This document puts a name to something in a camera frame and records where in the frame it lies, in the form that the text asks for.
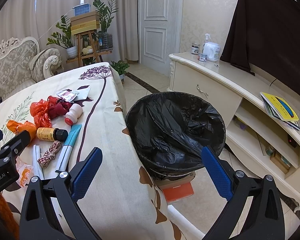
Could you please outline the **orange plastic bag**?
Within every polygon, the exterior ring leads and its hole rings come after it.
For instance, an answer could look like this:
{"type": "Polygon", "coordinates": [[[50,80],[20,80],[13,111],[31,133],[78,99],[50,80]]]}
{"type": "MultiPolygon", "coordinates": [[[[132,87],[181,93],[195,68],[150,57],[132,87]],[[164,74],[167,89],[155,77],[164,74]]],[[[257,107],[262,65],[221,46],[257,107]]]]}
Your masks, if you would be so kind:
{"type": "Polygon", "coordinates": [[[48,115],[49,102],[41,99],[39,102],[33,102],[30,105],[30,114],[34,118],[34,124],[37,128],[51,128],[52,122],[48,115]]]}

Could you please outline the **orange printed wrapper bag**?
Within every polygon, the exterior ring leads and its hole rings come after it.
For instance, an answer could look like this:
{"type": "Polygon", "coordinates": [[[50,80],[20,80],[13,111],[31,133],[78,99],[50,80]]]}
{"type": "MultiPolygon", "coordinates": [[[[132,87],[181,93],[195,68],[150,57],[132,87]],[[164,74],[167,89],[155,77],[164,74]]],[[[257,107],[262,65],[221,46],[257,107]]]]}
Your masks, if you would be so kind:
{"type": "Polygon", "coordinates": [[[14,134],[18,135],[19,133],[23,131],[28,131],[31,137],[31,140],[33,140],[36,137],[37,128],[35,124],[26,121],[23,124],[20,122],[16,122],[14,120],[9,120],[6,124],[6,127],[13,132],[14,134]]]}

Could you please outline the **potted plant white pot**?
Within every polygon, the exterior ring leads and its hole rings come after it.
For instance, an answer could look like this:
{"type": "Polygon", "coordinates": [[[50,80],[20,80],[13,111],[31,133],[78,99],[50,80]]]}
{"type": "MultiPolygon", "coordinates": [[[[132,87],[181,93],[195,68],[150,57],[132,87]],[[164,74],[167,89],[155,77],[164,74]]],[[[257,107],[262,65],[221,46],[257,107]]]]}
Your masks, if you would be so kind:
{"type": "Polygon", "coordinates": [[[46,45],[57,45],[62,47],[66,50],[68,59],[76,58],[78,56],[78,49],[72,38],[70,18],[66,15],[62,15],[55,27],[61,32],[53,32],[51,37],[47,38],[46,45]]]}

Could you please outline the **floral cream tablecloth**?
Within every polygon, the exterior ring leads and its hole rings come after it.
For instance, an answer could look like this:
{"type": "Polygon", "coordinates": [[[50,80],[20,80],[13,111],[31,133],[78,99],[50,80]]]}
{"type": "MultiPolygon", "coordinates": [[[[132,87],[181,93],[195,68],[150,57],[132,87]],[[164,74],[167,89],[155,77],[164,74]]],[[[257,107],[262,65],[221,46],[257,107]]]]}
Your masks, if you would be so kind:
{"type": "Polygon", "coordinates": [[[4,141],[9,120],[33,121],[32,103],[63,90],[89,89],[78,120],[81,130],[68,167],[98,147],[103,159],[79,208],[102,239],[184,239],[170,220],[168,204],[138,158],[125,123],[126,101],[120,78],[108,63],[77,68],[27,87],[0,104],[4,141]]]}

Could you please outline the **dark red satin cloth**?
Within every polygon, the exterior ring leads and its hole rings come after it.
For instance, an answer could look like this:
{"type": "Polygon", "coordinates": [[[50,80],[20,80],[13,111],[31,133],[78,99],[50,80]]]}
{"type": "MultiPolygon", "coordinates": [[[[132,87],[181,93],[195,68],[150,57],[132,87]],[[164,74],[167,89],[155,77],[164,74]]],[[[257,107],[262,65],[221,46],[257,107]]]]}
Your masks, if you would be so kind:
{"type": "Polygon", "coordinates": [[[54,96],[49,96],[47,100],[49,102],[47,114],[51,120],[58,116],[66,115],[72,106],[72,103],[66,102],[63,99],[54,96]]]}

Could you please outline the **cream tv cabinet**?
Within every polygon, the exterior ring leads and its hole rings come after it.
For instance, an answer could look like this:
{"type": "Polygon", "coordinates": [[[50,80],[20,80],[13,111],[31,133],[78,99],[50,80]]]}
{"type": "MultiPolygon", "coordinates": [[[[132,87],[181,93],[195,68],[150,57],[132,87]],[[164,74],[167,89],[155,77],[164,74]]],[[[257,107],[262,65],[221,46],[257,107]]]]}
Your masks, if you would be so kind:
{"type": "Polygon", "coordinates": [[[170,90],[211,103],[226,126],[226,144],[251,172],[270,174],[300,210],[300,130],[267,114],[261,93],[278,91],[247,72],[191,53],[170,54],[170,90]]]}

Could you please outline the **small floor plant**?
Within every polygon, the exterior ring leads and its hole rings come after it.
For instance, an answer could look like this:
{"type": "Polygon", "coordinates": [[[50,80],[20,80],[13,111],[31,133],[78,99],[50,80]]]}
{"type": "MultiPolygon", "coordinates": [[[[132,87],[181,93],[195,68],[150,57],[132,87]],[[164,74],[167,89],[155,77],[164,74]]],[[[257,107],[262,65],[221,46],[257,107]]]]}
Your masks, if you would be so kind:
{"type": "Polygon", "coordinates": [[[126,70],[129,68],[129,64],[125,61],[111,61],[111,67],[116,70],[119,74],[121,82],[124,83],[124,78],[126,74],[126,70]]]}

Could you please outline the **white paper envelope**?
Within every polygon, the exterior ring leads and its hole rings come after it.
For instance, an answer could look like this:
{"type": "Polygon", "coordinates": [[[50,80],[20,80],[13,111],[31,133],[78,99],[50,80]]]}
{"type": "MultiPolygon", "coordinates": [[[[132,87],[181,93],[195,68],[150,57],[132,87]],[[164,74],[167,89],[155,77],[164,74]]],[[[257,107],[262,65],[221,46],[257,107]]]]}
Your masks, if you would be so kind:
{"type": "Polygon", "coordinates": [[[77,90],[73,90],[72,93],[76,94],[74,101],[86,100],[89,95],[90,89],[91,88],[89,85],[85,85],[79,87],[79,89],[77,90]]]}

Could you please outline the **red white snack packet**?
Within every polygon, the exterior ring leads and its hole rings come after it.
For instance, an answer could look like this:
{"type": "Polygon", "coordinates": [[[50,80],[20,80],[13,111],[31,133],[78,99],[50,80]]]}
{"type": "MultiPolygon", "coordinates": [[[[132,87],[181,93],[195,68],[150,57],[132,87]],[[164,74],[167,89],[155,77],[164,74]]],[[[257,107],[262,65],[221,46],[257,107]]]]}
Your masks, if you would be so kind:
{"type": "Polygon", "coordinates": [[[66,102],[74,102],[74,100],[79,95],[79,92],[76,90],[74,91],[63,90],[58,92],[56,95],[66,102]]]}

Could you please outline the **yellow bottle black cap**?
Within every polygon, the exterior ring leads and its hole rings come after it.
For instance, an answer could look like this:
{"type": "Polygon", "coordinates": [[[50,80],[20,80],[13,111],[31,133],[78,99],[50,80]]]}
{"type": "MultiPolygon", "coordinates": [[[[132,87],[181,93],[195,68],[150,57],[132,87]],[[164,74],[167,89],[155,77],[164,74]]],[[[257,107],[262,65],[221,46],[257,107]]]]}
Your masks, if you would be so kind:
{"type": "Polygon", "coordinates": [[[36,136],[39,140],[65,142],[68,132],[65,129],[40,127],[37,129],[36,136]]]}

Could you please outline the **cream ornate sofa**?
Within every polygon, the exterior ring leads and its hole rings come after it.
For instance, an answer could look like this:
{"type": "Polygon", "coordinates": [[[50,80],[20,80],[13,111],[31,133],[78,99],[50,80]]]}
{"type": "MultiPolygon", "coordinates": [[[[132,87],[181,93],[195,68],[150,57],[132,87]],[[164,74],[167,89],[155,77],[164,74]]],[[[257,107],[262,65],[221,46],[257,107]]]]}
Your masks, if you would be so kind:
{"type": "Polygon", "coordinates": [[[57,48],[41,50],[34,37],[10,38],[0,44],[0,98],[64,72],[57,48]]]}

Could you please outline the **orange cardboard box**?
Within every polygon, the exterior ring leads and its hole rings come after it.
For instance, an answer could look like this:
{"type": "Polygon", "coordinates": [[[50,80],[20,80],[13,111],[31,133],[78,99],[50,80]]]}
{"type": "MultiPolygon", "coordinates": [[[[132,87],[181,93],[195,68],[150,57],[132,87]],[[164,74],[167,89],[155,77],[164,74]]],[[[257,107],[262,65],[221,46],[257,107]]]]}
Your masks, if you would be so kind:
{"type": "Polygon", "coordinates": [[[186,176],[180,177],[176,180],[155,180],[154,183],[163,192],[168,204],[190,197],[194,195],[194,190],[191,181],[196,176],[195,172],[191,172],[186,176]]]}

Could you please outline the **blue white box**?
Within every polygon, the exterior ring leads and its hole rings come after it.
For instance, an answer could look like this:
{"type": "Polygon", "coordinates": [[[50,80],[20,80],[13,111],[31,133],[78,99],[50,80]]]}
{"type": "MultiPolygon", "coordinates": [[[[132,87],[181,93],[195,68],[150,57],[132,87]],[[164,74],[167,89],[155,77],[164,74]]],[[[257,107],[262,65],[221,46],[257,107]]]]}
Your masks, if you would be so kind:
{"type": "Polygon", "coordinates": [[[74,16],[79,16],[82,14],[86,14],[90,12],[90,4],[89,3],[83,3],[80,5],[77,5],[73,7],[74,10],[74,16]]]}

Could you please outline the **white bottle red cap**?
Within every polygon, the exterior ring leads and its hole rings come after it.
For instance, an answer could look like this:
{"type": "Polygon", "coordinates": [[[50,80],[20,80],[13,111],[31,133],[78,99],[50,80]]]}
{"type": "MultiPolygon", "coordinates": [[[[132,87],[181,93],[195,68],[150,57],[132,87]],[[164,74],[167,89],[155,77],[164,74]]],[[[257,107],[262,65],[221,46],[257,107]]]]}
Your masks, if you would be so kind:
{"type": "Polygon", "coordinates": [[[82,113],[83,108],[79,104],[74,103],[65,115],[65,123],[69,126],[76,124],[82,113]]]}

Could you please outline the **teal white tube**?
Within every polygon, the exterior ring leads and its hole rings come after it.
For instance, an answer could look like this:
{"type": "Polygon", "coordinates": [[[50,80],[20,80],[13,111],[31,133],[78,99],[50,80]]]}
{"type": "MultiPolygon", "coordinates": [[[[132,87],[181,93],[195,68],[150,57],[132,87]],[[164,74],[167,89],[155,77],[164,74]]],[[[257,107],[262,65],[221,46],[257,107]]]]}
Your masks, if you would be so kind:
{"type": "Polygon", "coordinates": [[[81,128],[82,125],[72,125],[70,133],[61,149],[55,172],[61,173],[66,171],[66,167],[68,165],[72,149],[74,148],[74,144],[76,142],[81,128]]]}

